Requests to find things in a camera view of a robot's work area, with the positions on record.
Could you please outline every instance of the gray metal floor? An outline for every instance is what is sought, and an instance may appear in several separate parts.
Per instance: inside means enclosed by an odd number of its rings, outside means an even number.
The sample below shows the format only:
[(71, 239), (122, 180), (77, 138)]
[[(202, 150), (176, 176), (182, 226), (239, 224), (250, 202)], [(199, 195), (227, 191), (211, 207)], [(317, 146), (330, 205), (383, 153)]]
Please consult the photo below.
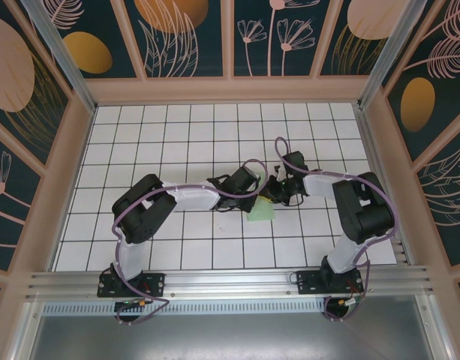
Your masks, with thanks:
[(432, 359), (413, 297), (367, 298), (350, 321), (321, 313), (45, 317), (31, 359)]

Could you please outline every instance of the green object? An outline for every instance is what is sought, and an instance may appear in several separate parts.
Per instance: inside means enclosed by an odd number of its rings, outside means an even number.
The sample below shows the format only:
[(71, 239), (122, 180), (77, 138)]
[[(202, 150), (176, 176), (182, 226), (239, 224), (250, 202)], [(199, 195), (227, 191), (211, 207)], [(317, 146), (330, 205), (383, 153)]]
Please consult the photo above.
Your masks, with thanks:
[[(260, 184), (264, 178), (265, 174), (260, 174)], [(275, 219), (273, 204), (267, 199), (259, 196), (251, 212), (246, 215), (246, 218), (248, 221), (269, 221)]]

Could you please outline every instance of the white grid mat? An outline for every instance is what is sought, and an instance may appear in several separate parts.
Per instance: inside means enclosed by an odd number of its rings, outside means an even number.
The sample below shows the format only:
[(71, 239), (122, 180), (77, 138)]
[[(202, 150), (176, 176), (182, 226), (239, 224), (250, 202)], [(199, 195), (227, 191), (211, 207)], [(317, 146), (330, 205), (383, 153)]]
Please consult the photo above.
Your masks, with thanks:
[[(98, 107), (53, 268), (109, 266), (116, 246), (111, 206), (144, 175), (201, 182), (231, 175), (252, 157), (272, 172), (277, 136), (289, 139), (310, 169), (369, 170), (349, 103)], [(277, 205), (274, 221), (248, 222), (240, 211), (172, 213), (145, 253), (151, 270), (318, 266), (340, 234), (335, 204), (307, 197), (294, 208)], [(374, 264), (396, 263), (390, 241), (368, 255)]]

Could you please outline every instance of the grid floor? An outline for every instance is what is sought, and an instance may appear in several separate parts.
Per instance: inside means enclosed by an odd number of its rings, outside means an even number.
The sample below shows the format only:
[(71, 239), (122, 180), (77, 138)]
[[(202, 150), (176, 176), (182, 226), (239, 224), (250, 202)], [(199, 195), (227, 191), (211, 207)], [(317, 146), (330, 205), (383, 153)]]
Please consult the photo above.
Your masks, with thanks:
[[(109, 266), (116, 246), (111, 206), (144, 175), (201, 182), (232, 174), (252, 157), (272, 172), (278, 136), (310, 169), (369, 170), (349, 103), (98, 107), (53, 269)], [(174, 212), (146, 242), (145, 256), (151, 270), (318, 266), (340, 234), (335, 203), (318, 197), (294, 208), (277, 205), (274, 221), (248, 222), (240, 211)], [(372, 264), (396, 263), (390, 241), (367, 256)]]

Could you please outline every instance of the enclosure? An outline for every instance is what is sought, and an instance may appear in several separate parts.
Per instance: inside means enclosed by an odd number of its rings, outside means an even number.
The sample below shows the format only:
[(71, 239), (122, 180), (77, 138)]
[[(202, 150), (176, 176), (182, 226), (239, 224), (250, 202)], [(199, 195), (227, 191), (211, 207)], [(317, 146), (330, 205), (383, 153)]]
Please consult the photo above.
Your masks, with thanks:
[[(277, 137), (398, 210), (359, 312), (292, 281), (344, 232), (302, 196), (169, 214), (138, 255), (170, 304), (119, 326), (115, 201), (148, 174), (267, 180), (245, 162), (278, 174)], [(257, 356), (460, 359), (460, 0), (0, 0), (0, 359)]]

